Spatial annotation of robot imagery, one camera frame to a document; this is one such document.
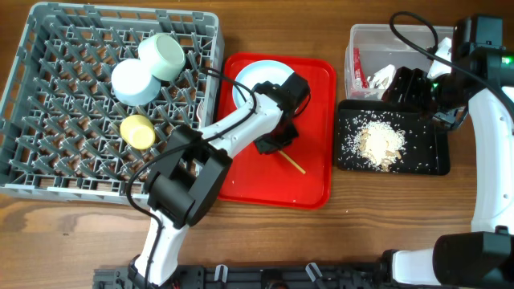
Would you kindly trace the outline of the wooden chopstick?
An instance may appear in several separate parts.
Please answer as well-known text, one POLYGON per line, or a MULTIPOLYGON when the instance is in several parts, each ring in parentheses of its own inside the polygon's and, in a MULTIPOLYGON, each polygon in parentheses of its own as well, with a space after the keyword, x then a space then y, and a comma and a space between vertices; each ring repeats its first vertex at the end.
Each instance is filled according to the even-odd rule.
POLYGON ((288 156, 283 150, 279 150, 278 153, 284 157, 291 165, 293 165, 296 169, 298 169, 302 174, 306 174, 305 169, 303 169, 296 161, 294 161, 290 156, 288 156))

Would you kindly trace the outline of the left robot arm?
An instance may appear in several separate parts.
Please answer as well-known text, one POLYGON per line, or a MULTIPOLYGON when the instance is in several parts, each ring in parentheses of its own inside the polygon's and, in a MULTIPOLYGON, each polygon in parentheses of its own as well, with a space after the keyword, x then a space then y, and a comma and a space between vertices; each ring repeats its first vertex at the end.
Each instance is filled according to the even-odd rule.
POLYGON ((299 136, 293 120, 310 100, 306 79, 291 73, 282 84, 257 83, 249 94, 243 106, 212 125, 176 127, 165 151, 131 176, 128 202, 151 219, 144 249, 128 267, 135 287, 169 284, 188 229, 214 204, 238 153, 248 145, 275 153, 299 136))

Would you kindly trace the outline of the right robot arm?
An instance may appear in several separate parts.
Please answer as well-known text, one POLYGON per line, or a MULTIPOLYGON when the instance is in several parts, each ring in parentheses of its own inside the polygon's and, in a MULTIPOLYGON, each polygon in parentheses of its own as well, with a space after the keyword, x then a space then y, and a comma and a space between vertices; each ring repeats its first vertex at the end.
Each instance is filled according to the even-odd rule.
POLYGON ((503 45, 503 20, 474 14, 453 28, 451 57, 420 47, 395 26, 407 46, 451 71, 429 79, 400 68, 382 99, 434 117, 461 108, 475 131, 477 190, 471 232, 439 237, 424 250, 390 250, 382 282, 416 287, 513 286, 513 53, 503 45))

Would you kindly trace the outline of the light blue plate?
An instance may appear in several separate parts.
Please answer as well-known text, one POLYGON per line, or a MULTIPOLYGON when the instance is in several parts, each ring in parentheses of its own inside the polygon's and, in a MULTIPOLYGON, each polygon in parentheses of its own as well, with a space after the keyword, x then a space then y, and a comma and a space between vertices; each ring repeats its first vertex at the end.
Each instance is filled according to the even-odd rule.
MULTIPOLYGON (((267 81, 280 86, 293 72, 293 69, 284 63, 274 60, 260 60, 245 66, 238 73, 235 81, 250 90, 257 83, 267 81)), ((232 88, 232 97, 237 109, 242 107, 247 100, 252 100, 250 92, 240 86, 232 88)))

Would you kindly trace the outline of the white plastic fork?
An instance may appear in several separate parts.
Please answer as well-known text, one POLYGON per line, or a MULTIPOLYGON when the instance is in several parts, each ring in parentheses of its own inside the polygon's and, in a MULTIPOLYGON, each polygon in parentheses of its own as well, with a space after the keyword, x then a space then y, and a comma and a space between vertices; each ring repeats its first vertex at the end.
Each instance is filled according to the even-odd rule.
POLYGON ((197 112, 196 112, 196 116, 197 116, 197 119, 198 119, 198 124, 201 124, 202 123, 202 115, 204 113, 204 108, 205 108, 205 104, 204 104, 204 101, 202 100, 199 104, 198 104, 198 107, 197 107, 197 112))

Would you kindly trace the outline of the yellow plastic cup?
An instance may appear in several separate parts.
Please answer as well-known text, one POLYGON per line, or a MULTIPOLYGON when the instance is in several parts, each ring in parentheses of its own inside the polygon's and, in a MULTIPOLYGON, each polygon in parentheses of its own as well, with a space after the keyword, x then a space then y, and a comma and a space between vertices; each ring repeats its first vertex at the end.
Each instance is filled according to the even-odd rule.
POLYGON ((139 150, 150 148, 156 140, 153 124, 141 115, 125 118, 120 125, 120 135, 127 144, 139 150))

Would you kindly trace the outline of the light green bowl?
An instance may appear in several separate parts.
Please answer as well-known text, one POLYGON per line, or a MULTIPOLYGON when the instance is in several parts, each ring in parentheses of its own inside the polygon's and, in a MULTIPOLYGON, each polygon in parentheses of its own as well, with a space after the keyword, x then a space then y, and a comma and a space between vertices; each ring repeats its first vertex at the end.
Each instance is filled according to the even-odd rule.
POLYGON ((155 34, 138 46, 138 57, 151 74, 164 81, 174 81, 186 65, 186 54, 174 38, 155 34))

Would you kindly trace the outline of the white napkin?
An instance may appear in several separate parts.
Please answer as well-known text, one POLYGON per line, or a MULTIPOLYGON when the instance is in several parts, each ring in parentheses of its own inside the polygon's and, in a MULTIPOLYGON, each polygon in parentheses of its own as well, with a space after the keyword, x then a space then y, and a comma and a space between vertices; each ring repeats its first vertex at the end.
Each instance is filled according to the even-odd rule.
POLYGON ((375 72, 372 76, 367 78, 370 89, 387 89, 395 76, 397 68, 393 64, 383 67, 381 70, 375 72))

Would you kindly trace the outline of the red snack wrapper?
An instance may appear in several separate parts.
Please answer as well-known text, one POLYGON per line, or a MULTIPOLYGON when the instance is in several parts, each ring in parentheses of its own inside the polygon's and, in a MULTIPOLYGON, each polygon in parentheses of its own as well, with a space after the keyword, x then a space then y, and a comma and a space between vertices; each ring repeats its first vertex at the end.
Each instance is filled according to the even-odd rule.
POLYGON ((353 48, 353 71, 355 75, 355 86, 357 88, 368 88, 369 84, 362 70, 360 50, 355 47, 353 48))

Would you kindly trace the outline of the rice and peanut leftovers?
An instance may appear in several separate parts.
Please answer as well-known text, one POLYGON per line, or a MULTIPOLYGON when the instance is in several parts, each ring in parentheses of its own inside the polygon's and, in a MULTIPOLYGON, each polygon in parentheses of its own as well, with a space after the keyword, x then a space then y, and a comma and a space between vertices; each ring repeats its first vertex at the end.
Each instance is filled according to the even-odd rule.
POLYGON ((349 131, 343 137, 339 160, 359 169, 389 172, 402 162, 406 150, 406 131, 395 128, 389 121, 350 120, 349 131))

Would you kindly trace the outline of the light blue food bowl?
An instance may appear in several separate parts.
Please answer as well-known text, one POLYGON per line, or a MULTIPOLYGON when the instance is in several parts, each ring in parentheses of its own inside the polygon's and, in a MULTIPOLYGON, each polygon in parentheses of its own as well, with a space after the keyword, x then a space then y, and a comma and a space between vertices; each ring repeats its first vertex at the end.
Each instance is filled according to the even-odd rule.
POLYGON ((128 106, 146 105, 158 95, 161 82, 139 59, 126 59, 112 71, 112 90, 115 97, 128 106))

